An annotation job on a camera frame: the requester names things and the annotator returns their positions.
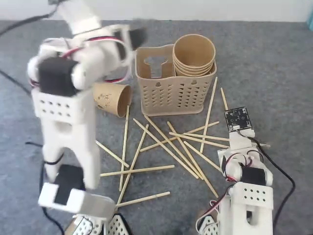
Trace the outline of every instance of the stacked paper cups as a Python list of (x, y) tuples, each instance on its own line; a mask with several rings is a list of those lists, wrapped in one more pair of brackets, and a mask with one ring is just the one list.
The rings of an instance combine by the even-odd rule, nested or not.
[(176, 75), (200, 77), (209, 74), (215, 55), (215, 46), (208, 38), (199, 34), (182, 36), (173, 48)]

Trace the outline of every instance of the basket handle hole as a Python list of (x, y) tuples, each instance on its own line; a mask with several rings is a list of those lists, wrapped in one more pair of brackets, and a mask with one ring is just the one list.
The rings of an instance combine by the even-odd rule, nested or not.
[(162, 64), (167, 61), (165, 56), (149, 56), (144, 59), (144, 63), (150, 65), (152, 78), (162, 76)]

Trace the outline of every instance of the brown paper cup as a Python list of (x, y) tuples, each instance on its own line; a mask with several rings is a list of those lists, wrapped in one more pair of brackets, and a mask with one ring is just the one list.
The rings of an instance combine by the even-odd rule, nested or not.
[(212, 64), (208, 68), (205, 68), (205, 69), (191, 70), (191, 69), (186, 69), (186, 68), (181, 67), (179, 64), (177, 64), (177, 62), (175, 60), (173, 62), (174, 62), (175, 68), (179, 69), (180, 71), (182, 71), (185, 74), (194, 75), (194, 76), (209, 72), (211, 70), (211, 68), (213, 67), (213, 64)]
[(214, 70), (214, 68), (215, 68), (215, 66), (214, 66), (214, 63), (213, 63), (213, 66), (212, 66), (212, 68), (210, 70), (205, 71), (205, 72), (203, 72), (201, 74), (198, 74), (198, 75), (191, 75), (191, 74), (188, 74), (188, 73), (184, 73), (179, 68), (175, 68), (175, 73), (176, 73), (176, 76), (201, 77), (201, 76), (205, 76), (205, 75), (210, 74)]
[(126, 115), (127, 106), (132, 102), (132, 90), (128, 85), (95, 83), (93, 98), (99, 109), (121, 118)]
[(173, 59), (188, 69), (205, 69), (215, 60), (216, 50), (208, 38), (188, 34), (179, 38), (173, 48)]

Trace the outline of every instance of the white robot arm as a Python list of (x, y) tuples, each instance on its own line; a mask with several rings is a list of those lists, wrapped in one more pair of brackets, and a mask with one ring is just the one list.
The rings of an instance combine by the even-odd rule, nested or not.
[(230, 148), (219, 150), (218, 157), (223, 176), (235, 184), (198, 219), (196, 229), (201, 235), (272, 235), (273, 174), (247, 138), (255, 134), (246, 107), (227, 110), (225, 118)]
[[(86, 192), (97, 188), (100, 179), (92, 86), (113, 70), (130, 66), (133, 51), (146, 35), (144, 29), (130, 30), (128, 25), (102, 27), (83, 0), (62, 1), (58, 10), (74, 37), (44, 40), (27, 68), (50, 181), (44, 183), (38, 202), (92, 221), (86, 234), (106, 234), (115, 203)], [(80, 167), (62, 164), (64, 148), (74, 152)]]

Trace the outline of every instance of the plastic basket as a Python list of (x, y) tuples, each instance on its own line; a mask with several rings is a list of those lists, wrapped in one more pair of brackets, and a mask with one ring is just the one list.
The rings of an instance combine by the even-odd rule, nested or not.
[[(151, 77), (148, 57), (164, 56), (161, 77)], [(201, 77), (175, 76), (173, 45), (140, 47), (135, 57), (135, 74), (141, 95), (141, 111), (147, 116), (196, 114), (203, 110), (203, 102), (213, 78), (216, 62), (208, 75)]]

